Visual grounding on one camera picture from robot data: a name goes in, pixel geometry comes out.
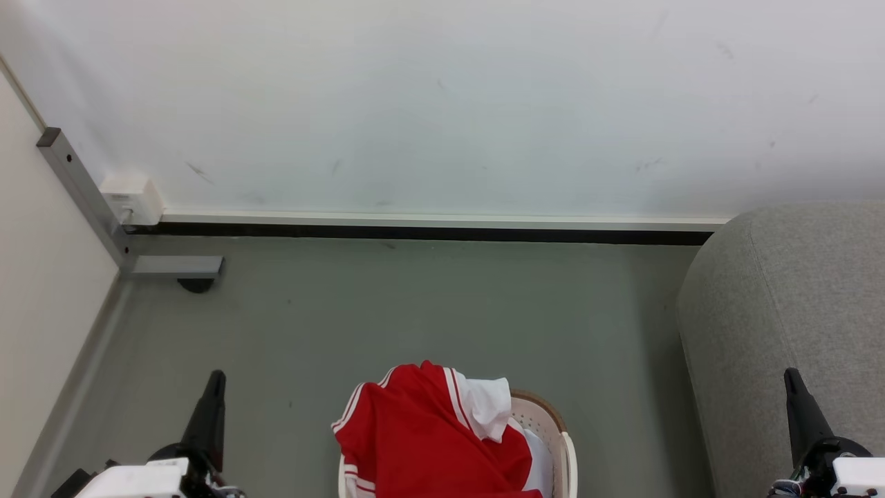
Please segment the electrical outlet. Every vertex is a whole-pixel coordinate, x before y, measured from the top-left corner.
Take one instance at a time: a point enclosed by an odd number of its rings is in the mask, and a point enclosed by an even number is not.
[[[163,216],[163,199],[150,178],[112,175],[99,190],[120,224],[156,225]]]

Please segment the laundry basket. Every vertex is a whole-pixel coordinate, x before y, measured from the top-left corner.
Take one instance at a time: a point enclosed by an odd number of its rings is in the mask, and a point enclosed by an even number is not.
[[[553,456],[553,498],[578,498],[578,460],[572,438],[559,413],[544,399],[511,389],[511,415],[524,429],[534,432]],[[344,483],[344,457],[338,463],[339,498],[356,498]]]

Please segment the black baseboard strip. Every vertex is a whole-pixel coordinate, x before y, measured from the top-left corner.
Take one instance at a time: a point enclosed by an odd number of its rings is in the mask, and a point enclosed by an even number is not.
[[[636,245],[703,245],[712,235],[711,232],[663,230],[454,229],[170,222],[161,222],[154,226],[138,226],[131,233],[197,237],[381,238]]]

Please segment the metal frame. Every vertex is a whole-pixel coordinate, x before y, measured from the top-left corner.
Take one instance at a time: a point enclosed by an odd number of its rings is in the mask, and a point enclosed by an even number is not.
[[[37,141],[46,162],[52,167],[74,204],[83,213],[108,254],[130,276],[213,279],[220,275],[222,256],[152,256],[138,254],[133,236],[126,233],[104,201],[77,152],[61,128],[47,127]]]

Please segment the white wall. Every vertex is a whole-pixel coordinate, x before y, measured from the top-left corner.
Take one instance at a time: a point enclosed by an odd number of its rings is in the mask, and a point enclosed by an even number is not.
[[[0,74],[0,496],[9,496],[117,266],[35,144]]]
[[[885,196],[880,0],[8,0],[91,173],[173,212],[731,216]]]

